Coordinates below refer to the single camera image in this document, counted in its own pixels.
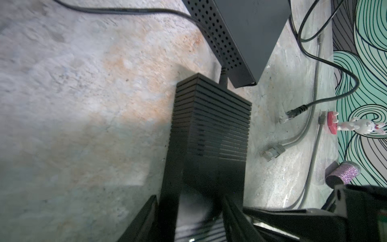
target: glittery purple object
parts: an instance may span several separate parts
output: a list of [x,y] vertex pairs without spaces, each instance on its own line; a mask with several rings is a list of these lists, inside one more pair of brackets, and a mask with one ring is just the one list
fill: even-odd
[[345,161],[325,178],[326,184],[334,189],[335,185],[348,184],[360,174],[360,166],[351,161]]

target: wavy line pattern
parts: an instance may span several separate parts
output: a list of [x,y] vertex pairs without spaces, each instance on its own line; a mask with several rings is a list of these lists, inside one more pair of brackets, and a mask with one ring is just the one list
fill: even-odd
[[[332,0],[332,8],[339,0]],[[387,0],[349,0],[333,19],[334,62],[360,79],[359,89],[337,101],[341,122],[361,117],[387,122]],[[351,78],[336,72],[336,95],[350,90]],[[339,162],[362,167],[352,183],[387,187],[387,135],[339,132]]]

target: pink base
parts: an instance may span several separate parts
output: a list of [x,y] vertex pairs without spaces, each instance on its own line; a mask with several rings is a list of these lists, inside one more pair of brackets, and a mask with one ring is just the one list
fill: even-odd
[[333,111],[328,112],[328,128],[332,134],[337,134],[337,124],[333,123]]

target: ribbed black box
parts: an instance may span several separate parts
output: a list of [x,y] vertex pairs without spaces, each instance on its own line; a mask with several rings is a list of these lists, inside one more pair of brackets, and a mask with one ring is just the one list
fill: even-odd
[[250,114],[251,102],[199,73],[177,84],[159,209],[166,241],[183,185],[242,205]]

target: figurine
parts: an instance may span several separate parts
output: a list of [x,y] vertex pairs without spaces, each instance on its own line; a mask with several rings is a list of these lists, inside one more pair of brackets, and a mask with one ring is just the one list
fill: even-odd
[[374,123],[369,119],[360,119],[358,117],[353,117],[349,122],[339,123],[337,116],[338,112],[333,112],[332,122],[337,124],[337,130],[341,131],[355,131],[358,134],[369,134],[375,131],[378,134],[386,134],[386,132],[381,129],[386,124],[385,123]]

